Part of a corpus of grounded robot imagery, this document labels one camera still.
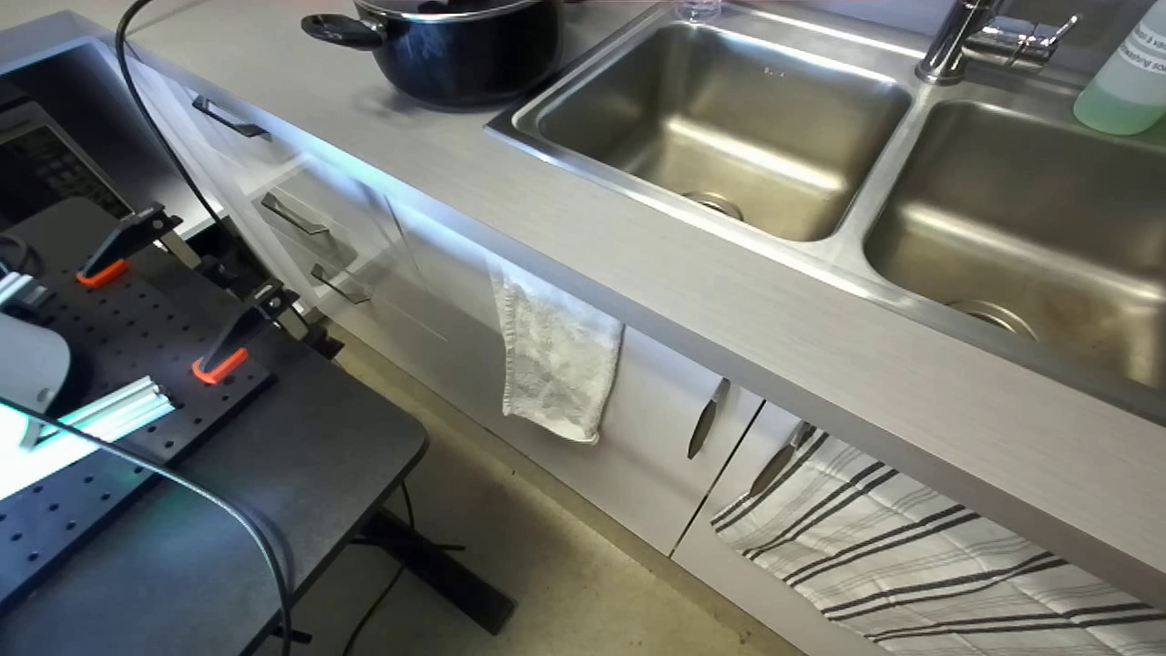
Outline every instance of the handle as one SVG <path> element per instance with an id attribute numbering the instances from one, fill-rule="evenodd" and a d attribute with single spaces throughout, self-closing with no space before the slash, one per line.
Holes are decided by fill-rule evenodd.
<path id="1" fill-rule="evenodd" d="M 803 442 L 810 442 L 815 434 L 812 424 L 797 424 L 793 434 L 788 436 L 788 446 L 778 446 L 772 451 L 772 458 L 758 470 L 755 485 L 746 497 L 763 497 L 792 462 L 792 457 L 797 451 Z"/>
<path id="2" fill-rule="evenodd" d="M 300 217 L 277 193 L 262 193 L 257 200 L 266 210 L 272 210 L 282 221 L 286 221 L 290 228 L 306 233 L 306 238 L 322 238 L 331 245 L 331 228 L 309 221 L 309 217 Z"/>
<path id="3" fill-rule="evenodd" d="M 368 306 L 370 299 L 359 292 L 341 292 L 336 282 L 326 282 L 326 269 L 322 261 L 309 265 L 309 278 L 323 287 L 331 287 L 331 296 L 354 303 L 354 306 Z"/>
<path id="4" fill-rule="evenodd" d="M 715 429 L 715 419 L 718 419 L 726 397 L 729 397 L 729 380 L 718 381 L 715 397 L 712 397 L 712 401 L 704 403 L 704 413 L 696 417 L 696 428 L 691 428 L 691 436 L 688 436 L 688 458 L 701 457 L 707 434 Z"/>
<path id="5" fill-rule="evenodd" d="M 387 44 L 387 36 L 376 24 L 348 15 L 306 15 L 300 29 L 313 39 L 354 47 L 354 52 L 376 52 Z"/>
<path id="6" fill-rule="evenodd" d="M 244 134 L 244 140 L 266 140 L 266 130 L 262 130 L 257 124 L 246 124 L 246 120 L 229 117 L 229 113 L 224 113 L 223 107 L 216 107 L 206 95 L 198 95 L 190 107 L 193 107 L 198 113 L 203 113 L 206 120 L 237 130 L 237 134 Z"/>

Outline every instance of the white towel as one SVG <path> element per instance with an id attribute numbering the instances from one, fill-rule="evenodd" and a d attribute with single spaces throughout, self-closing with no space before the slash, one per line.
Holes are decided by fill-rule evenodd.
<path id="1" fill-rule="evenodd" d="M 620 320 L 517 265 L 495 261 L 493 287 L 506 341 L 503 417 L 597 446 L 617 381 Z"/>
<path id="2" fill-rule="evenodd" d="M 824 429 L 715 530 L 889 651 L 1166 651 L 1166 616 Z"/>

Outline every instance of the stainless steel sink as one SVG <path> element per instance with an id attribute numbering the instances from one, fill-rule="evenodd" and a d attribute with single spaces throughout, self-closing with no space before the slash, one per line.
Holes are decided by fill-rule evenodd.
<path id="1" fill-rule="evenodd" d="M 1161 185 L 1161 153 L 941 107 L 866 259 L 1003 333 L 1166 386 Z"/>
<path id="2" fill-rule="evenodd" d="M 912 97 L 885 77 L 671 21 L 514 128 L 788 242 L 837 228 Z"/>
<path id="3" fill-rule="evenodd" d="M 970 71 L 926 88 L 922 47 L 772 4 L 715 24 L 657 6 L 493 128 L 1166 424 L 1166 128 L 1151 145 L 1084 134 L 1077 80 Z"/>

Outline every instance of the cabinet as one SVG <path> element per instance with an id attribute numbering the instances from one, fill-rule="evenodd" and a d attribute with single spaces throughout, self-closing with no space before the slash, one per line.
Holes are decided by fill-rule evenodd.
<path id="1" fill-rule="evenodd" d="M 803 595 L 763 571 L 755 560 L 738 556 L 738 550 L 731 550 L 712 526 L 722 509 L 746 498 L 750 487 L 763 485 L 763 476 L 772 470 L 772 458 L 778 458 L 778 448 L 797 428 L 797 417 L 775 403 L 763 408 L 758 424 L 746 429 L 726 474 L 701 508 L 691 530 L 679 543 L 674 560 L 758 616 L 803 651 L 878 656 L 882 649 L 831 628 Z"/>
<path id="2" fill-rule="evenodd" d="M 348 337 L 413 373 L 657 550 L 674 550 L 758 397 L 625 333 L 600 446 L 567 446 L 503 408 L 495 256 L 449 233 L 433 200 L 286 124 L 161 72 L 150 107 L 256 256 Z"/>
<path id="3" fill-rule="evenodd" d="M 345 156 L 303 151 L 303 134 L 286 124 L 217 92 L 144 67 L 135 80 L 190 176 L 268 278 L 316 311 L 365 303 L 365 283 L 381 272 L 387 250 L 402 242 L 387 193 L 354 176 Z M 181 238 L 206 221 L 200 208 L 172 210 L 184 215 Z"/>

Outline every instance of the cable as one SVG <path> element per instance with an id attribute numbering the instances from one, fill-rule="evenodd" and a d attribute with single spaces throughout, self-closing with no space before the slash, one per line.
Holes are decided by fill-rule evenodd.
<path id="1" fill-rule="evenodd" d="M 402 482 L 402 502 L 404 502 L 404 521 L 407 530 L 414 530 L 414 508 L 413 508 L 413 492 Z M 365 628 L 370 623 L 370 616 L 387 605 L 391 589 L 402 584 L 404 565 L 395 570 L 391 584 L 370 599 L 370 605 L 365 610 L 365 616 L 357 618 L 357 628 L 348 631 L 348 637 L 341 641 L 341 656 L 354 656 Z"/>
<path id="2" fill-rule="evenodd" d="M 190 193 L 198 198 L 198 204 L 216 217 L 216 221 L 224 221 L 212 200 L 203 198 L 203 190 L 193 182 L 193 176 L 184 171 L 181 156 L 176 153 L 176 145 L 167 141 L 167 134 L 155 128 L 155 120 L 150 117 L 144 101 L 141 101 L 141 92 L 131 77 L 131 67 L 129 67 L 129 29 L 135 21 L 135 15 L 144 6 L 150 0 L 135 0 L 121 21 L 116 21 L 116 32 L 112 32 L 112 52 L 116 52 L 116 71 L 121 71 L 121 80 L 125 88 L 131 92 L 131 101 L 138 107 L 141 120 L 150 124 L 155 145 L 167 153 L 167 160 L 180 169 L 181 182 L 190 185 Z"/>
<path id="3" fill-rule="evenodd" d="M 414 530 L 414 509 L 413 509 L 407 482 L 402 482 L 402 498 L 404 498 L 404 521 L 407 521 L 407 530 Z"/>
<path id="4" fill-rule="evenodd" d="M 370 616 L 379 611 L 379 605 L 391 599 L 391 589 L 402 584 L 404 565 L 395 570 L 391 584 L 376 595 L 376 603 L 365 610 L 359 623 L 354 628 L 354 634 L 341 641 L 341 656 L 354 656 L 365 628 L 370 623 Z"/>
<path id="5" fill-rule="evenodd" d="M 181 474 L 176 474 L 176 470 L 167 470 L 167 468 L 155 468 L 155 462 L 150 462 L 150 458 L 141 458 L 141 457 L 131 457 L 131 451 L 125 451 L 125 448 L 96 436 L 96 434 L 82 434 L 82 429 L 75 429 L 75 428 L 69 428 L 69 424 L 59 424 L 59 419 L 50 419 L 50 417 L 34 413 L 34 408 L 20 408 L 20 403 L 14 403 L 14 401 L 7 401 L 7 397 L 0 397 L 0 403 L 14 408 L 14 413 L 20 413 L 20 417 L 30 417 L 30 419 L 36 419 L 36 424 L 47 424 L 47 428 L 54 428 L 54 429 L 63 429 L 63 434 L 69 434 L 69 436 L 80 436 L 80 442 L 96 446 L 97 451 L 109 451 L 109 457 L 116 457 L 116 458 L 125 458 L 125 462 L 131 462 L 131 468 L 141 468 L 141 470 L 150 470 L 150 474 L 155 474 L 155 476 L 164 476 L 164 482 L 172 482 L 172 485 L 200 497 L 203 502 L 217 508 L 224 518 L 232 518 L 232 521 L 246 532 L 246 538 L 252 538 L 256 550 L 262 555 L 262 565 L 268 570 L 268 578 L 277 584 L 277 599 L 282 599 L 282 634 L 283 634 L 282 651 L 290 656 L 290 584 L 286 584 L 286 576 L 283 576 L 283 570 L 282 570 L 277 550 L 272 550 L 268 538 L 257 532 L 257 526 L 244 518 L 244 509 L 229 508 L 224 498 L 217 498 L 216 492 L 200 487 L 198 482 L 190 482 L 190 476 L 181 476 Z"/>
<path id="6" fill-rule="evenodd" d="M 0 272 L 36 272 L 39 269 L 39 256 L 30 242 L 0 233 Z"/>

